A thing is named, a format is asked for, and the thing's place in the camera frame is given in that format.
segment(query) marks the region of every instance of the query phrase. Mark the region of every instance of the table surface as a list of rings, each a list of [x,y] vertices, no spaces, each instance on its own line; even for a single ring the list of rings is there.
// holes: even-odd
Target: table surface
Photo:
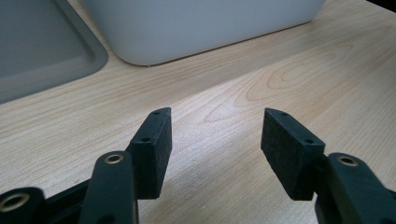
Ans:
[[[141,223],[317,223],[288,198],[262,151],[265,107],[292,114],[396,190],[396,14],[327,0],[309,23],[153,67],[109,50],[92,76],[0,105],[0,190],[49,197],[124,150],[147,114],[171,106],[174,148],[161,198]]]

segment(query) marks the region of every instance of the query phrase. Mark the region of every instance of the wooden table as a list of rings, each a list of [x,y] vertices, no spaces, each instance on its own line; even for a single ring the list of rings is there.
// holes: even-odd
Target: wooden table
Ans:
[[[141,223],[317,223],[288,198],[262,151],[265,107],[366,161],[396,190],[396,14],[328,0],[309,23],[172,63],[138,67],[109,50],[96,74],[0,105],[0,190],[49,197],[124,150],[147,116],[171,106],[174,148],[161,198]]]

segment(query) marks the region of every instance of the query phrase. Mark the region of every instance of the light wood surface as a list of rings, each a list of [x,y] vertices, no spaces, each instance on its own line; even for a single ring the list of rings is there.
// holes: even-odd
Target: light wood surface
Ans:
[[[396,190],[395,13],[327,0],[307,24],[160,66],[109,54],[92,76],[0,105],[1,192],[35,186],[49,197],[88,179],[165,106],[174,149],[161,198],[139,201],[141,223],[317,223],[314,202],[290,200],[260,150],[265,107]]]

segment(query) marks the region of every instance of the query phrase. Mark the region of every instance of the gray plastic tray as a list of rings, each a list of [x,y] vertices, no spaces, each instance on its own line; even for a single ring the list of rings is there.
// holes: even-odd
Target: gray plastic tray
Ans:
[[[0,104],[93,74],[107,57],[66,0],[0,0]]]

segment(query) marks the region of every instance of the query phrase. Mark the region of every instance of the white container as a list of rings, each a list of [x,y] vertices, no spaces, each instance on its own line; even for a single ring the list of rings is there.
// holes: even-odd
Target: white container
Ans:
[[[311,21],[325,0],[80,0],[125,62],[172,61]]]

